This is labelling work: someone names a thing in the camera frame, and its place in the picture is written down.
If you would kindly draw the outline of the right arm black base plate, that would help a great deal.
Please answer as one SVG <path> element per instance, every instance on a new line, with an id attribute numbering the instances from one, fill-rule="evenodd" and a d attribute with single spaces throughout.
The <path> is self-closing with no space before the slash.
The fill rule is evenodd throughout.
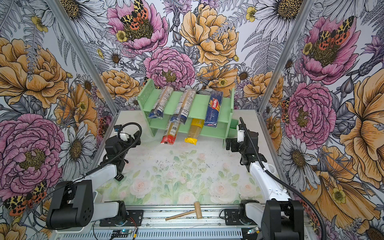
<path id="1" fill-rule="evenodd" d="M 241 218 L 240 211 L 235 209 L 224 209 L 223 215 L 226 226 L 250 226 L 256 225 L 252 220 Z"/>

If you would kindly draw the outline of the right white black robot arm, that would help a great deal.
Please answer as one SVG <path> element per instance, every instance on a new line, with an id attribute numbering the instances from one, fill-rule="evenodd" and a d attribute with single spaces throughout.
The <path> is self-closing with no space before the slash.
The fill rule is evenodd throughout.
<path id="1" fill-rule="evenodd" d="M 304 208 L 292 200 L 286 189 L 274 180 L 265 157 L 259 153 L 258 133 L 238 130 L 235 138 L 226 139 L 226 149 L 241 154 L 240 164 L 259 184 L 266 202 L 243 200 L 240 219 L 255 223 L 259 240 L 303 240 Z"/>

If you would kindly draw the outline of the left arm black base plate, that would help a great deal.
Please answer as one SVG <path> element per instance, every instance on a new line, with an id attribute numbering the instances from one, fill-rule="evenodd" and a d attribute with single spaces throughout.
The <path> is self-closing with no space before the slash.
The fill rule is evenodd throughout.
<path id="1" fill-rule="evenodd" d="M 127 219 L 100 220 L 100 227 L 140 227 L 143 221 L 143 210 L 127 210 Z"/>

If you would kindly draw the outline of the blue Barilla spaghetti bag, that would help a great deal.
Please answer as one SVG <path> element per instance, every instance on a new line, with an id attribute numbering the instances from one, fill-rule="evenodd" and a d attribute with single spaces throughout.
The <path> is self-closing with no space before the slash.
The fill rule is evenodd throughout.
<path id="1" fill-rule="evenodd" d="M 223 92 L 212 91 L 208 102 L 204 126 L 216 128 L 218 124 Z"/>

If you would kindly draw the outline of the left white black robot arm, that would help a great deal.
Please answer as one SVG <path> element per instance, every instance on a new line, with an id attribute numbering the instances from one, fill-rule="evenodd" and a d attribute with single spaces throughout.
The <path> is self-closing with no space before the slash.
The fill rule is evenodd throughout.
<path id="1" fill-rule="evenodd" d="M 111 179 L 121 181 L 122 171 L 128 161 L 125 156 L 130 148 L 140 145 L 140 133 L 125 137 L 113 136 L 106 141 L 107 156 L 99 167 L 84 178 L 57 185 L 53 192 L 46 226 L 50 230 L 84 228 L 89 223 L 106 220 L 123 224 L 128 213 L 123 201 L 96 202 L 96 190 Z"/>

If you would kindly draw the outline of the clear spaghetti bag white label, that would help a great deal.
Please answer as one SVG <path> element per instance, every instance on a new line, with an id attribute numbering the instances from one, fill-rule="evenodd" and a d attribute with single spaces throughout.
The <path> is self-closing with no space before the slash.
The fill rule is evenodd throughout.
<path id="1" fill-rule="evenodd" d="M 174 111 L 174 114 L 171 116 L 171 123 L 181 123 L 185 124 L 193 104 L 194 98 L 196 96 L 197 91 L 190 89 L 186 90 L 182 96 L 180 97 L 179 103 Z"/>

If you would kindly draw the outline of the red-ended clear spaghetti bag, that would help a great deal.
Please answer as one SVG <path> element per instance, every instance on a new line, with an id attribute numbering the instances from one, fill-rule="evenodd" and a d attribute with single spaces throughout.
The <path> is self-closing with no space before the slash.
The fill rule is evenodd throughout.
<path id="1" fill-rule="evenodd" d="M 181 124 L 179 122 L 168 122 L 161 144 L 173 145 L 175 143 L 180 125 Z"/>

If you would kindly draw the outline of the clear spaghetti bag dark end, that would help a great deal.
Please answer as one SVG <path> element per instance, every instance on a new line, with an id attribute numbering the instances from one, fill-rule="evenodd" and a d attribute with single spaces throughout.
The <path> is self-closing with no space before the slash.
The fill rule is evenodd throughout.
<path id="1" fill-rule="evenodd" d="M 167 85 L 162 88 L 161 93 L 159 94 L 159 97 L 154 104 L 151 112 L 149 113 L 150 119 L 159 118 L 162 119 L 164 116 L 164 109 L 166 107 L 166 104 L 168 103 L 168 100 L 170 96 L 172 95 L 173 91 L 175 90 L 173 85 Z"/>

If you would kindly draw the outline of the yellow spaghetti bag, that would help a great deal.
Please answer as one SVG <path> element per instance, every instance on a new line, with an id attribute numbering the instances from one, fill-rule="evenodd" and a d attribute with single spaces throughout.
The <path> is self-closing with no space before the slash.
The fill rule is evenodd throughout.
<path id="1" fill-rule="evenodd" d="M 198 137 L 203 129 L 205 121 L 201 119 L 192 119 L 188 137 L 185 138 L 185 143 L 196 145 Z"/>

